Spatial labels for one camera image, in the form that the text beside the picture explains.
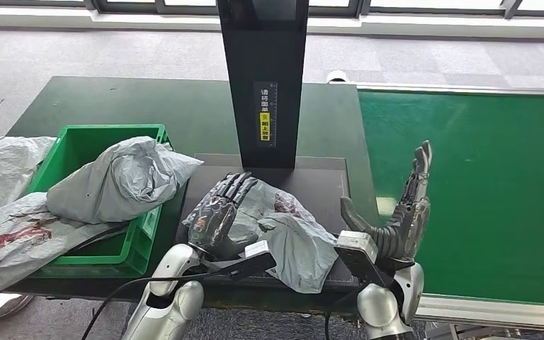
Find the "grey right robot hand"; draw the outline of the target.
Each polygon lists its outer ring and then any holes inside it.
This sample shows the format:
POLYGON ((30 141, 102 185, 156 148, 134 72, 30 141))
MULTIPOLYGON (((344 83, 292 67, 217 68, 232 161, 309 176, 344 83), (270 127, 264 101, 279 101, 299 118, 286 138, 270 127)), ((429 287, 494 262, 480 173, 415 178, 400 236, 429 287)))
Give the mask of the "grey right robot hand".
POLYGON ((348 228, 370 235, 381 257, 413 262, 430 213, 427 188, 432 158, 431 143, 425 140, 414 151, 412 171, 405 182, 402 197, 382 227, 367 223, 356 212, 350 198, 340 198, 341 217, 348 228))

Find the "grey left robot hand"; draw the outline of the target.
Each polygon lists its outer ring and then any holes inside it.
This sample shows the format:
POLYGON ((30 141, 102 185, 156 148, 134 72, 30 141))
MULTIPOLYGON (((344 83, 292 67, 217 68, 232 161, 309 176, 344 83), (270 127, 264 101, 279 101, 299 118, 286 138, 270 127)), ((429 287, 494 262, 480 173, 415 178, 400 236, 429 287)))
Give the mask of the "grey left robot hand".
POLYGON ((249 171, 228 173, 218 181, 183 221, 188 228, 188 244, 206 253, 211 261, 226 261, 257 242, 253 232, 238 240, 229 237, 239 206, 257 183, 249 171))

